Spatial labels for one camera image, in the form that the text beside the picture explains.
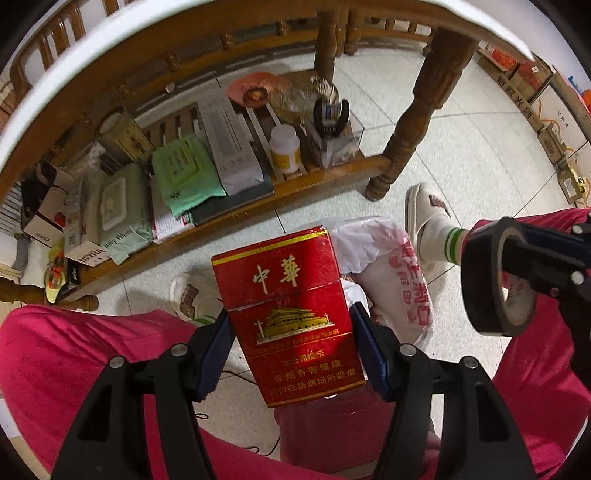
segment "tape roll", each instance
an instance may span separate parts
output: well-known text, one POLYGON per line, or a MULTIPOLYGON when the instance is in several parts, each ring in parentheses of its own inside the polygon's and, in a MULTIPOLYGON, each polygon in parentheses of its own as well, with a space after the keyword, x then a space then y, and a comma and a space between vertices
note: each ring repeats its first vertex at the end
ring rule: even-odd
POLYGON ((503 272, 507 240, 527 243, 519 223, 502 218, 471 233, 462 254, 464 307, 472 326, 483 335, 517 336, 534 314, 537 293, 530 283, 503 272))

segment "orange plate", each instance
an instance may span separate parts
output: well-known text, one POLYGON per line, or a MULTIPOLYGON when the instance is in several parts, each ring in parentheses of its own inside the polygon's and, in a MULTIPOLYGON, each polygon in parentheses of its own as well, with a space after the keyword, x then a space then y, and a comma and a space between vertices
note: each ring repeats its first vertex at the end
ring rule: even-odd
POLYGON ((274 90, 282 87, 287 87, 288 82, 268 72, 255 72, 250 75, 246 75, 235 81, 226 89, 226 95, 230 97, 238 105, 249 106, 252 108, 262 107, 271 98, 271 94, 274 90), (251 88, 264 88, 268 92, 268 97, 259 103, 250 103, 249 105, 244 104, 244 94, 251 88))

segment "green stripe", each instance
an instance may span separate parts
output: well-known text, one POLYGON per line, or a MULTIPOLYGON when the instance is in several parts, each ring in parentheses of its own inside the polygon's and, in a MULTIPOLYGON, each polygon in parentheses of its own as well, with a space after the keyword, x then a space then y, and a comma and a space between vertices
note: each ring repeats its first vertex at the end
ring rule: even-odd
POLYGON ((448 260, 449 260, 449 255, 447 254, 447 245, 449 243, 449 239, 452 237, 452 235, 454 234, 454 232, 456 230, 458 230, 458 229, 452 228, 451 230, 449 230, 449 233, 445 237, 445 244, 443 245, 443 255, 445 255, 445 258, 447 258, 448 260))
POLYGON ((460 238, 460 235, 462 234, 464 230, 461 228, 456 228, 453 232, 452 232, 452 238, 449 242, 449 256, 448 259, 450 262, 452 262, 453 264, 458 264, 457 260, 456 260, 456 245, 457 245, 457 240, 460 238))

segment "screw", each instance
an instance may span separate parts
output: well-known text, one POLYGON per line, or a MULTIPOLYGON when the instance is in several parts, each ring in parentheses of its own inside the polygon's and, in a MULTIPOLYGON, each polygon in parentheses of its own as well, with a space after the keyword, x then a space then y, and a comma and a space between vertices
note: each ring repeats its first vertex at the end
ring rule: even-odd
POLYGON ((575 285, 581 285, 585 281, 584 275, 578 270, 570 274, 570 279, 575 285))
POLYGON ((189 349, 187 348, 187 345, 185 345, 184 343, 177 343, 176 345, 174 345, 174 347, 170 349, 170 353, 173 354, 173 356, 183 356, 188 351, 189 349))
POLYGON ((123 364, 125 363, 125 360, 122 356, 114 356, 110 361, 109 361, 109 366, 111 368, 121 368, 123 366, 123 364))
POLYGON ((403 343, 400 345, 400 353, 404 356, 413 356, 415 353, 417 353, 417 348, 410 343, 403 343))
POLYGON ((473 356, 467 356, 464 358, 464 365, 474 370, 476 367, 478 367, 478 360, 476 360, 473 356))

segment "green wet wipes pack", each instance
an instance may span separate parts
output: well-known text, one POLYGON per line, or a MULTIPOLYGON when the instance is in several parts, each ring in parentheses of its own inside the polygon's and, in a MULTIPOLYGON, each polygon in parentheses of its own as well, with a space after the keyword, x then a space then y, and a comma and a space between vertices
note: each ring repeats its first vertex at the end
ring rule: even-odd
POLYGON ((207 148, 195 134, 185 135, 152 155, 156 185, 175 218, 210 197, 225 197, 207 148))
POLYGON ((105 180, 100 220, 100 243, 117 265, 152 242, 148 180, 137 163, 105 180))

